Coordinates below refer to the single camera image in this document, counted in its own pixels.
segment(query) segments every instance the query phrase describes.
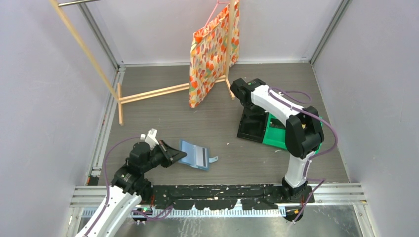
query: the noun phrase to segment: pink hanger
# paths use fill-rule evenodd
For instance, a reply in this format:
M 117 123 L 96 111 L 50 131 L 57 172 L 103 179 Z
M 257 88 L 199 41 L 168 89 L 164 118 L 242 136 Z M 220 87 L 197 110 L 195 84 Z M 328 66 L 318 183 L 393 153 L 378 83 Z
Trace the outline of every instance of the pink hanger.
M 220 0 L 217 0 L 217 4 L 215 5 L 214 10 L 212 10 L 211 15 L 209 16 L 208 21 L 205 23 L 205 25 L 208 25 L 208 22 L 210 22 L 210 20 L 212 18 L 212 15 L 214 15 L 214 12 L 217 9 L 218 5 L 220 5 L 220 4 L 226 4 L 226 3 L 229 3 L 229 2 L 228 1 L 226 1 L 226 2 L 220 2 Z

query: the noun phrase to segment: metal rod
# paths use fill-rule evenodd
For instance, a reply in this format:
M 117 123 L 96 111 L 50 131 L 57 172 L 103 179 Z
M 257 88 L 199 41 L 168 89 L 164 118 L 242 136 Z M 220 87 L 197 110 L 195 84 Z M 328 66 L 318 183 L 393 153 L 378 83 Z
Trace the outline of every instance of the metal rod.
M 89 59 L 93 67 L 96 69 L 96 72 L 101 77 L 102 81 L 105 83 L 108 90 L 111 92 L 112 96 L 115 98 L 117 102 L 119 102 L 119 97 L 114 90 L 114 88 L 109 83 L 108 78 L 106 77 L 105 73 L 103 72 L 102 68 L 97 63 L 96 59 L 94 58 L 92 52 L 87 47 L 86 43 L 83 41 L 82 37 L 80 36 L 79 32 L 76 30 L 76 27 L 73 25 L 73 23 L 70 21 L 70 18 L 67 16 L 67 14 L 64 12 L 62 8 L 58 6 L 57 0 L 49 0 L 49 2 L 54 7 L 57 14 L 60 16 L 63 23 L 67 26 L 70 33 L 73 35 L 74 39 L 79 44 L 80 48 L 82 48 L 83 52 L 85 53 L 86 57 Z
M 319 44 L 316 47 L 316 50 L 314 51 L 313 56 L 310 59 L 311 65 L 314 65 L 314 63 L 316 62 L 317 58 L 320 55 L 320 52 L 322 52 L 324 46 L 326 45 L 326 42 L 332 35 L 333 31 L 336 28 L 336 25 L 338 24 L 339 20 L 342 18 L 343 14 L 345 13 L 346 8 L 349 6 L 351 2 L 352 0 L 341 0 L 340 5 L 337 8 L 328 28 L 323 34 L 322 39 L 320 40 Z
M 76 186 L 70 207 L 98 207 L 106 196 L 105 186 Z M 314 203 L 308 205 L 366 205 L 365 195 L 359 183 L 325 184 L 314 193 Z M 298 206 L 300 203 L 276 203 L 278 206 Z
M 87 24 L 90 26 L 90 29 L 92 30 L 94 36 L 96 37 L 97 41 L 99 42 L 102 49 L 105 51 L 106 56 L 108 56 L 109 60 L 111 61 L 112 65 L 114 65 L 115 69 L 119 68 L 119 64 L 117 63 L 117 60 L 112 53 L 111 48 L 109 47 L 109 44 L 105 40 L 105 37 L 103 36 L 102 32 L 100 31 L 99 26 L 96 23 L 96 20 L 94 19 L 92 13 L 90 12 L 88 6 L 86 3 L 79 4 L 79 9 L 82 12 L 84 18 L 86 19 Z
M 99 1 L 99 0 L 80 0 L 80 1 L 71 1 L 71 2 L 59 3 L 59 4 L 58 4 L 58 6 L 59 6 L 59 7 L 62 7 L 62 6 L 70 6 L 70 5 L 80 4 L 80 3 L 84 3 L 84 2 L 91 2 L 91 1 Z

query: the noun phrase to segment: metal rail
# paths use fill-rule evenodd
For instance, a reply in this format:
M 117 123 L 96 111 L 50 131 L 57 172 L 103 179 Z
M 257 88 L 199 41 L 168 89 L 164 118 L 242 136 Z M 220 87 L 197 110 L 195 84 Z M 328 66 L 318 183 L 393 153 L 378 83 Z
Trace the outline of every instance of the metal rail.
M 105 186 L 77 186 L 75 188 L 70 207 L 98 207 L 105 198 Z M 364 205 L 366 198 L 361 184 L 323 184 L 314 193 L 314 203 L 308 205 Z M 300 203 L 276 203 L 278 206 L 298 206 Z
M 320 53 L 322 52 L 324 46 L 326 45 L 328 39 L 332 35 L 333 31 L 335 30 L 337 24 L 339 23 L 340 19 L 344 15 L 346 9 L 348 8 L 349 4 L 352 2 L 352 0 L 341 0 L 339 7 L 337 8 L 329 26 L 327 27 L 325 33 L 322 36 L 322 39 L 320 40 L 319 44 L 317 45 L 316 50 L 314 51 L 313 56 L 310 59 L 310 64 L 314 65 L 317 58 L 319 57 Z
M 91 1 L 99 1 L 99 0 L 80 0 L 80 1 L 70 1 L 70 2 L 59 3 L 59 4 L 58 4 L 58 6 L 59 6 L 59 7 L 62 7 L 62 6 L 70 6 L 70 5 L 80 4 L 80 3 L 91 2 Z

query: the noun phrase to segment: wooden stand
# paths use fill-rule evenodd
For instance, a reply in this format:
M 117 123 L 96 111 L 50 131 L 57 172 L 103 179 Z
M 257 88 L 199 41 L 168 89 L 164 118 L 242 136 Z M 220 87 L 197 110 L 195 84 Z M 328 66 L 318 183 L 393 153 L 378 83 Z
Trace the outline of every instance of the wooden stand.
M 82 37 L 80 36 L 79 32 L 76 30 L 74 25 L 71 23 L 70 19 L 64 12 L 64 10 L 58 5 L 59 3 L 57 0 L 49 0 L 50 3 L 53 5 L 55 11 L 58 13 L 58 15 L 61 17 L 61 20 L 64 22 L 64 24 L 67 26 L 73 37 L 76 39 L 79 46 L 82 48 L 83 52 L 88 57 L 89 61 L 93 65 L 93 67 L 96 69 L 96 72 L 100 75 L 103 82 L 105 83 L 106 87 L 111 92 L 112 96 L 115 98 L 115 100 L 118 103 L 118 116 L 119 116 L 119 124 L 121 126 L 124 125 L 124 114 L 123 114 L 123 107 L 122 104 L 126 104 L 129 102 L 134 102 L 138 100 L 144 100 L 151 97 L 156 97 L 160 95 L 166 95 L 182 90 L 188 90 L 189 89 L 189 83 L 175 85 L 166 87 L 163 89 L 158 90 L 152 90 L 144 93 L 139 93 L 136 95 L 130 95 L 123 97 L 122 96 L 122 89 L 121 84 L 118 83 L 117 92 L 112 88 L 111 84 L 109 83 L 109 80 L 106 78 L 105 74 L 103 73 L 103 70 L 100 68 L 99 64 L 97 63 L 96 59 L 93 57 L 93 54 L 90 52 L 88 47 L 86 46 L 86 43 L 83 41 Z M 228 39 L 227 39 L 227 55 L 226 55 L 226 62 L 225 62 L 225 75 L 218 78 L 215 83 L 225 81 L 227 85 L 227 89 L 230 92 L 231 99 L 234 99 L 234 94 L 230 91 L 230 81 L 228 78 L 228 74 L 230 71 L 230 54 L 231 54 L 231 39 L 233 37 L 233 24 L 234 24 L 234 16 L 231 17 L 231 12 L 234 12 L 234 2 L 235 0 L 230 0 L 230 6 L 229 6 L 229 21 L 228 21 Z

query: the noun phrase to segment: aluminum frame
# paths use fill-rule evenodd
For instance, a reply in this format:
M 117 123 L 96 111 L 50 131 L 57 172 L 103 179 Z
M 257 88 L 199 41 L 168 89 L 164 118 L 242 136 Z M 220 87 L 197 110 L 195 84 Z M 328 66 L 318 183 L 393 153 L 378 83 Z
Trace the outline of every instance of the aluminum frame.
M 335 30 L 337 24 L 339 23 L 339 20 L 344 15 L 345 10 L 349 6 L 349 4 L 352 2 L 352 0 L 341 0 L 339 7 L 337 8 L 335 14 L 333 15 L 333 18 L 327 27 L 325 33 L 322 36 L 322 39 L 320 40 L 319 44 L 316 47 L 316 50 L 314 51 L 313 56 L 309 60 L 309 63 L 311 65 L 314 65 L 317 58 L 319 57 L 320 53 L 323 50 L 323 47 L 326 45 L 329 37 L 332 35 L 333 31 Z
M 84 210 L 90 213 L 93 208 L 97 208 L 104 200 L 106 195 L 105 186 L 77 186 L 71 200 L 71 216 L 69 224 L 66 228 L 66 237 L 73 237 L 77 234 L 80 221 Z M 308 205 L 352 205 L 354 207 L 357 220 L 365 237 L 374 237 L 375 233 L 372 228 L 370 218 L 366 208 L 368 203 L 361 184 L 359 183 L 326 183 L 320 186 L 314 193 L 315 202 Z M 278 203 L 278 206 L 298 206 L 300 203 Z M 136 207 L 147 207 L 150 205 L 137 205 Z M 209 210 L 174 210 L 167 218 L 220 218 L 220 217 L 278 217 L 281 213 L 278 210 L 252 210 L 243 211 L 240 202 L 230 211 L 209 211 Z
M 112 65 L 117 70 L 117 75 L 112 83 L 113 88 L 116 89 L 117 84 L 122 83 L 124 73 L 125 73 L 125 66 L 124 64 L 118 64 L 103 34 L 101 33 L 98 25 L 96 24 L 94 17 L 92 16 L 89 8 L 86 5 L 86 3 L 90 1 L 97 1 L 97 0 L 79 0 L 79 1 L 73 1 L 73 2 L 67 2 L 67 3 L 60 3 L 59 6 L 63 7 L 63 6 L 69 6 L 69 5 L 74 5 L 74 4 L 79 5 L 79 9 L 82 12 L 83 16 L 85 17 L 87 23 L 89 24 L 96 39 L 98 40 L 98 43 L 103 48 L 109 60 L 111 61 Z M 315 53 L 313 54 L 313 57 L 309 60 L 309 63 L 311 63 L 312 65 L 315 63 L 324 45 L 326 44 L 330 35 L 333 33 L 333 30 L 335 29 L 337 23 L 339 22 L 341 16 L 344 14 L 344 11 L 346 10 L 350 2 L 351 0 L 341 1 L 339 8 L 336 11 L 330 25 L 328 26 L 321 41 L 319 42 L 315 50 Z M 127 66 L 135 67 L 135 66 L 142 66 L 142 65 L 127 65 Z M 114 114 L 116 111 L 116 105 L 117 105 L 117 102 L 115 101 L 115 99 L 112 97 L 112 95 L 109 95 L 109 98 L 107 101 L 107 107 L 105 110 L 104 120 L 100 128 L 99 136 L 96 139 L 96 148 L 91 159 L 91 168 L 90 168 L 89 176 L 100 175 L 101 166 L 102 166 L 102 162 L 103 162 L 105 151 L 106 151 L 106 145 L 109 138 L 109 133 L 112 126 Z M 365 201 L 365 196 L 363 192 L 357 193 L 360 191 L 362 191 L 360 184 L 323 184 L 316 191 L 314 195 L 316 202 L 310 203 L 309 205 L 343 205 L 343 204 L 353 205 L 354 210 L 357 214 L 359 226 L 362 230 L 363 235 L 366 237 L 374 237 L 375 236 L 374 227 L 371 224 L 372 221 L 370 220 L 370 217 L 368 215 L 368 203 Z M 68 217 L 68 225 L 66 225 L 64 229 L 64 233 L 65 233 L 64 236 L 74 237 L 77 234 L 77 231 L 80 226 L 81 216 L 84 210 L 88 209 L 89 206 L 97 207 L 99 203 L 103 200 L 104 193 L 106 193 L 104 186 L 77 186 L 76 187 L 75 194 L 73 195 L 73 198 L 72 198 L 72 204 L 70 206 L 70 213 L 69 213 L 70 215 Z
M 109 197 L 108 204 L 105 198 L 100 204 L 100 206 L 107 204 L 106 209 L 95 211 L 85 225 L 84 231 L 79 232 L 76 237 L 86 236 L 87 228 L 91 228 L 88 234 L 90 237 L 113 237 L 134 209 L 135 204 L 141 202 L 141 196 L 123 193 L 123 190 L 117 186 L 110 187 Z

